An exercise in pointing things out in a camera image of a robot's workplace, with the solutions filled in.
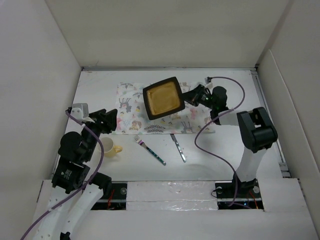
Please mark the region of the floral patterned cloth placemat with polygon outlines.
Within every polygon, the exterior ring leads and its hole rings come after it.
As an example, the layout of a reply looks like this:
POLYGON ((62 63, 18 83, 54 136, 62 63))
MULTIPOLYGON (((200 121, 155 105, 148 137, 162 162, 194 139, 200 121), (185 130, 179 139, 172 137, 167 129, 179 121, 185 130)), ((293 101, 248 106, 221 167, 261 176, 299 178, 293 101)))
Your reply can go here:
POLYGON ((177 113, 150 120, 144 99, 143 83, 121 82, 117 86, 115 106, 117 109, 116 134, 193 134, 211 121, 210 109, 185 103, 185 109, 177 113))

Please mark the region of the square black yellow plate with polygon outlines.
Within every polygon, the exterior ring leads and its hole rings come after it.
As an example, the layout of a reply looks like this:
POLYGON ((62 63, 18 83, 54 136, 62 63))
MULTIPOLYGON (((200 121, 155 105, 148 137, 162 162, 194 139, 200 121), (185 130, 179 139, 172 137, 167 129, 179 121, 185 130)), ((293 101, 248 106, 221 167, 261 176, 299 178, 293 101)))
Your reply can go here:
POLYGON ((185 109, 178 79, 170 77, 142 90, 145 111, 149 120, 156 120, 185 109))

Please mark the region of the yellow ceramic mug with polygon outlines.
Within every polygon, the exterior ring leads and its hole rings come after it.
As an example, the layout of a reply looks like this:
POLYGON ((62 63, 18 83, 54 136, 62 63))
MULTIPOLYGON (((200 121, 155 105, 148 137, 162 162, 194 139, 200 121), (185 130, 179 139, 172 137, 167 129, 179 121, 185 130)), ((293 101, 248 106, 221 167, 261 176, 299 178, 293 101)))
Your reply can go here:
POLYGON ((113 158, 116 156, 116 154, 122 152, 123 150, 122 146, 115 145, 114 141, 109 137, 103 137, 100 139, 100 141, 102 143, 103 150, 101 149, 100 145, 98 145, 98 149, 106 158, 113 158))

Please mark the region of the fork with patterned handle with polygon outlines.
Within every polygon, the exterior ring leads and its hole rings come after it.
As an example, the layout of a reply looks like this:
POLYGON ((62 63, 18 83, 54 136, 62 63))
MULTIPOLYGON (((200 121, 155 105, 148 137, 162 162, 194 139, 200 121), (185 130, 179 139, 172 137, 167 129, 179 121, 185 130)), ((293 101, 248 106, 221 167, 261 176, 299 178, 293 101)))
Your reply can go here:
POLYGON ((150 149, 146 144, 145 142, 139 138, 138 135, 135 135, 134 136, 134 139, 135 141, 140 145, 142 146, 143 148, 145 148, 153 157, 155 157, 163 166, 166 166, 167 163, 162 160, 152 149, 150 149))

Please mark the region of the knife with patterned handle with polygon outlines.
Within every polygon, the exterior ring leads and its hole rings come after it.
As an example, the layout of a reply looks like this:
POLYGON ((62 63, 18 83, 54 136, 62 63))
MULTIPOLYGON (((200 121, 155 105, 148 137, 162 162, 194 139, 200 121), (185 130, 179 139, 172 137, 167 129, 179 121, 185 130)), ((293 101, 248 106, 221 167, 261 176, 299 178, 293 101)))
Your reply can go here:
POLYGON ((186 163, 187 162, 186 157, 185 157, 185 155, 184 155, 184 153, 182 151, 182 148, 181 148, 180 144, 178 143, 178 140, 176 139, 176 136, 174 134, 170 134, 170 136, 172 138, 172 141, 175 143, 175 146, 176 146, 176 148, 177 148, 177 150, 179 152, 179 155, 180 155, 182 161, 184 163, 186 163))

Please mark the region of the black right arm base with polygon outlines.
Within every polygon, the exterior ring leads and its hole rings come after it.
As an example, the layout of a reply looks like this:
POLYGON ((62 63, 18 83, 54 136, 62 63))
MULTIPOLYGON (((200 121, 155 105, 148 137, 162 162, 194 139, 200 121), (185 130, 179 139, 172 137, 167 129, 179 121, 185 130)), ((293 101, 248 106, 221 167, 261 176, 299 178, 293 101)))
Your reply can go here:
POLYGON ((264 205, 257 179, 249 183, 240 182, 236 188, 235 180, 217 181, 211 196, 217 200, 219 210, 263 210, 264 205))

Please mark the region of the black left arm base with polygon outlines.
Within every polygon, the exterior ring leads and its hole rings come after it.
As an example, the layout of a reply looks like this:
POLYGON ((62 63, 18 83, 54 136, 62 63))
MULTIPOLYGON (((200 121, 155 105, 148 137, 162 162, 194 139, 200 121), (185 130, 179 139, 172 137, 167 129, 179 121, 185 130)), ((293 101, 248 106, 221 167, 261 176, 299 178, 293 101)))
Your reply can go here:
POLYGON ((128 183, 112 182, 109 195, 104 195, 91 208, 93 211, 122 211, 127 208, 128 183))

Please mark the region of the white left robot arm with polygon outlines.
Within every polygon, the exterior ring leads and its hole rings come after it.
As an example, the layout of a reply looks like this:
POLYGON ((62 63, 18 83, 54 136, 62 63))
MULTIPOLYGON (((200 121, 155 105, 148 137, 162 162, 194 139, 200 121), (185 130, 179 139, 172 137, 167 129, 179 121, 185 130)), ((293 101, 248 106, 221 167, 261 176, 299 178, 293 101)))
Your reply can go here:
POLYGON ((79 124, 82 131, 70 131, 60 140, 47 210, 39 220, 33 239, 71 240, 94 204, 111 194, 111 177, 98 172, 103 161, 99 160, 91 175, 86 163, 96 147, 104 153, 99 137, 116 130, 117 113, 116 109, 89 113, 86 103, 74 104, 66 110, 66 115, 79 124))

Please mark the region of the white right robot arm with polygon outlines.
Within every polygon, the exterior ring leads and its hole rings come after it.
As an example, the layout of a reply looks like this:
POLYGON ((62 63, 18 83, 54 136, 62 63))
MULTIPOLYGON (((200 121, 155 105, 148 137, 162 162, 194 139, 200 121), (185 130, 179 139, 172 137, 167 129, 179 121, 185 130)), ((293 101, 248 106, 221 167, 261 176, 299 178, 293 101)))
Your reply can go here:
POLYGON ((203 105, 209 109, 210 117, 220 126, 239 127, 244 151, 239 167, 233 174, 231 191, 237 197, 243 197, 255 185, 257 170, 267 149, 278 139, 278 133, 264 107, 250 111, 229 110, 227 90, 216 86, 209 91, 203 85, 182 94, 185 102, 197 107, 203 105))

